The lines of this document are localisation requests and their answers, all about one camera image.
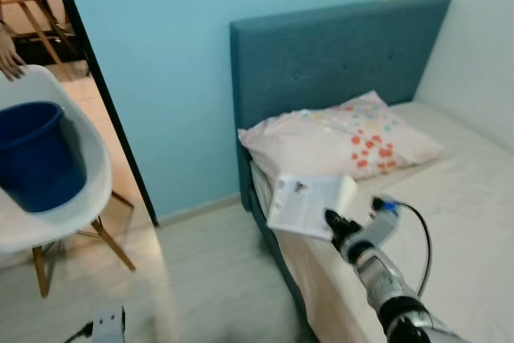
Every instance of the mattress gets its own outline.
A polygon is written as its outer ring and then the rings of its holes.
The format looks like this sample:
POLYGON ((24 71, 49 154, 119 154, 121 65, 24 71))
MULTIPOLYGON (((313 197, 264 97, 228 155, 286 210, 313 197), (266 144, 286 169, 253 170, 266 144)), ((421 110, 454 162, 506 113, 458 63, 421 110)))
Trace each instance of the mattress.
MULTIPOLYGON (((433 265, 422 301, 450 328, 474 342, 512 342, 514 202, 512 155, 441 113, 411 102, 393 107, 447 149, 442 160, 358 183, 346 213, 369 221, 374 194, 409 202, 426 218, 433 265)), ((266 176, 252 165, 263 212, 271 204, 266 176)), ((276 232, 304 298, 309 324, 322 342, 386 342, 365 290, 333 246, 276 232)), ((417 288, 426 258, 417 219, 407 211, 382 249, 417 288)))

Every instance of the open book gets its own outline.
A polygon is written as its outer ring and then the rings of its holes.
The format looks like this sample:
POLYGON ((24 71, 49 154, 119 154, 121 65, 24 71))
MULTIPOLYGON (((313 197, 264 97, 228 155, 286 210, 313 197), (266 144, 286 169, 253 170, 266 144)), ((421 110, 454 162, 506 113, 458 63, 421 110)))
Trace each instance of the open book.
POLYGON ((356 192, 357 184, 348 176, 280 176, 267 225, 330 241, 332 230, 325 222, 325 209, 344 215, 356 192))

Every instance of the teal upholstered headboard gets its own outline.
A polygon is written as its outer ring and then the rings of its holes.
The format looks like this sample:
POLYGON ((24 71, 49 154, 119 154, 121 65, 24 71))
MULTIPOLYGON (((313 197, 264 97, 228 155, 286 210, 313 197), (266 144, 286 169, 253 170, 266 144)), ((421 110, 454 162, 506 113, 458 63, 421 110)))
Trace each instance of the teal upholstered headboard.
MULTIPOLYGON (((236 128, 376 90, 412 100, 450 0, 387 0, 233 22, 236 128)), ((250 155, 238 142, 243 205, 251 209, 250 155)))

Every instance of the cable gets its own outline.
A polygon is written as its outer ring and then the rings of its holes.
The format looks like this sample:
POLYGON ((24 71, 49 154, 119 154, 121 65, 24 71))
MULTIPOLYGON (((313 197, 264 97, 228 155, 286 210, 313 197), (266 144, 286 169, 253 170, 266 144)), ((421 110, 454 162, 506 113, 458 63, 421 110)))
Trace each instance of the cable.
POLYGON ((404 206, 405 208, 408 208, 412 210, 414 214, 419 219, 419 222, 421 223, 423 230, 425 231, 425 238, 426 238, 426 266, 425 266, 425 273, 423 274, 423 280, 421 284, 419 285, 418 290, 418 296, 421 297, 423 292, 425 291, 426 282, 428 281, 428 278, 430 276, 430 270, 432 268, 432 240, 430 238, 430 232, 428 231, 428 226, 426 225, 425 219, 423 218, 422 214, 416 210, 413 206, 407 204, 406 202, 396 202, 399 206, 404 206))
POLYGON ((90 337, 93 334, 93 322, 87 323, 80 331, 71 335, 64 343, 70 343, 79 337, 90 337))

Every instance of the white pillow with orange polka dots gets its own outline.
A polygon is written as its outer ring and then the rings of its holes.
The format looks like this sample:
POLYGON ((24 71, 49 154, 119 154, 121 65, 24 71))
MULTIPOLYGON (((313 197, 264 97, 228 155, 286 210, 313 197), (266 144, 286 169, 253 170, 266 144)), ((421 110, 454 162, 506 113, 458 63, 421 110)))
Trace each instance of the white pillow with orange polka dots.
POLYGON ((439 143, 411 128, 376 92, 324 110, 269 118, 240 129, 239 140, 272 182, 281 174, 369 178, 443 153, 439 143))

